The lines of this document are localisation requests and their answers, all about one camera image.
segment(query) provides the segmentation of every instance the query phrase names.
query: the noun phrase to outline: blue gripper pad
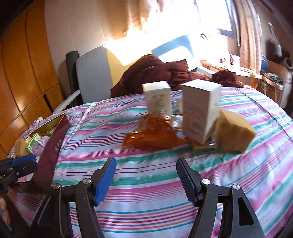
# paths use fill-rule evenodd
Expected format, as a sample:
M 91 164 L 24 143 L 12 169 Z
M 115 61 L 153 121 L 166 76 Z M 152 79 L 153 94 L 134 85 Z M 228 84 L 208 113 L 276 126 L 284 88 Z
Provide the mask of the blue gripper pad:
M 117 162 L 116 159 L 112 159 L 109 163 L 107 169 L 103 173 L 100 182 L 96 188 L 96 196 L 94 198 L 95 206 L 98 206 L 102 201 L 104 201 L 107 191 L 109 190 L 110 184 L 116 172 Z
M 190 201 L 191 203 L 196 203 L 197 199 L 195 196 L 195 185 L 192 182 L 187 170 L 183 166 L 182 161 L 180 159 L 178 159 L 176 162 L 176 171 L 180 178 L 188 201 Z
M 22 156 L 22 157 L 20 157 L 20 158 L 14 159 L 14 160 L 11 162 L 10 166 L 11 166 L 11 167 L 14 167 L 14 166 L 16 166 L 16 165 L 18 165 L 18 164 L 21 164 L 21 163 L 23 163 L 23 162 L 25 162 L 25 161 L 28 161 L 28 160 L 34 160 L 34 161 L 37 161 L 36 157 L 35 157 L 33 154 L 29 154 L 29 155 L 25 155 L 25 156 Z

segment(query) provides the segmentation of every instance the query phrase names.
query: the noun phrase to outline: white box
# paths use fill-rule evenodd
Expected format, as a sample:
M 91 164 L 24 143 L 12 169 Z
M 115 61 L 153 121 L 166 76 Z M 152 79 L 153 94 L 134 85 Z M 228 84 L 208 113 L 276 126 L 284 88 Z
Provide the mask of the white box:
M 166 81 L 142 85 L 149 114 L 172 115 L 171 87 Z
M 196 79 L 182 84 L 183 133 L 203 145 L 219 116 L 222 85 Z

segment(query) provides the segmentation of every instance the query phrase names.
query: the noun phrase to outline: box lid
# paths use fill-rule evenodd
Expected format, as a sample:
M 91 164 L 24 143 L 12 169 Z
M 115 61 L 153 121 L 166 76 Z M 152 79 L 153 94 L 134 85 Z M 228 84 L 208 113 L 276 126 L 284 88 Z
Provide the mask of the box lid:
M 201 79 L 189 81 L 187 83 L 182 84 L 182 86 L 189 86 L 189 87 L 193 87 L 193 88 L 203 89 L 206 91 L 214 91 L 216 88 L 222 87 L 221 84 L 217 84 L 214 82 L 205 81 L 205 80 L 201 80 Z
M 143 84 L 142 89 L 144 92 L 147 92 L 147 91 L 160 90 L 160 89 L 169 89 L 170 90 L 171 87 L 167 83 L 167 81 L 160 81 L 160 82 Z

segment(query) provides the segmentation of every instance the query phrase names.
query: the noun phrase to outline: hand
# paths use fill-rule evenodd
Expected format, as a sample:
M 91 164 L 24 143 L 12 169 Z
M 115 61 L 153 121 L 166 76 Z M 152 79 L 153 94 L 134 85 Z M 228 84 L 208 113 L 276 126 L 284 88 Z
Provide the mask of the hand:
M 3 197 L 0 197 L 0 210 L 1 210 L 1 216 L 2 216 L 3 221 L 7 225 L 9 225 L 10 217 L 9 217 L 8 211 L 6 210 L 6 202 Z

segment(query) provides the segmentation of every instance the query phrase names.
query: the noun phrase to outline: window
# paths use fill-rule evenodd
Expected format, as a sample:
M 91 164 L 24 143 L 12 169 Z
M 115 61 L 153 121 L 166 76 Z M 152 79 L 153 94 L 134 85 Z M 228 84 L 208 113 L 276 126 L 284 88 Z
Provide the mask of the window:
M 231 0 L 195 0 L 201 24 L 220 34 L 234 37 Z

